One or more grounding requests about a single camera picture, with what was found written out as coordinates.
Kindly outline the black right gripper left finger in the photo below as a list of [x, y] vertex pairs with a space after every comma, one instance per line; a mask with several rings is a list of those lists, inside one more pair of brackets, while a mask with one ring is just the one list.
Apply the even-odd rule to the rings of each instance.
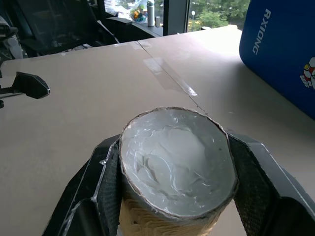
[[123, 193], [119, 147], [118, 135], [95, 147], [67, 184], [43, 235], [117, 235]]

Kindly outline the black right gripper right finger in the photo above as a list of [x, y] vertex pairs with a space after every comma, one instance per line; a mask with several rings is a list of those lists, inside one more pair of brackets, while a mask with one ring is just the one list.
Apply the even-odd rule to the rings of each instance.
[[239, 179], [234, 197], [249, 236], [313, 236], [315, 203], [261, 142], [229, 133]]

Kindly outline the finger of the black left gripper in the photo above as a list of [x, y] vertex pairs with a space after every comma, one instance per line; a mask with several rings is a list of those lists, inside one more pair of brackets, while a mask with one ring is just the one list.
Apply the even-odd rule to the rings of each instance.
[[24, 72], [16, 73], [11, 89], [34, 99], [41, 99], [50, 94], [50, 88], [42, 78]]

